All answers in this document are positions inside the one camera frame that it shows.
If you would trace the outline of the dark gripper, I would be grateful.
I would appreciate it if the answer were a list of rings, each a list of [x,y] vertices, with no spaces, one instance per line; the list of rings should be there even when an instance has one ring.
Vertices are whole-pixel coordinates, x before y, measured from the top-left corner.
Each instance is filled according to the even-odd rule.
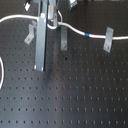
[[[48,6],[48,19],[53,21],[52,28],[57,27],[57,12],[56,7],[58,0],[49,0],[49,6]]]

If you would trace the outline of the long grey gripper finger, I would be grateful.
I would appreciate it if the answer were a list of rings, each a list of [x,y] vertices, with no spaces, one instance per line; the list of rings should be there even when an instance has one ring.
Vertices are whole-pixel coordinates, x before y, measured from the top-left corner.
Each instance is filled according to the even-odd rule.
[[[40,0],[38,21],[37,21],[36,52],[35,52],[35,69],[39,71],[44,70],[44,64],[45,64],[47,13],[48,13],[48,0]]]

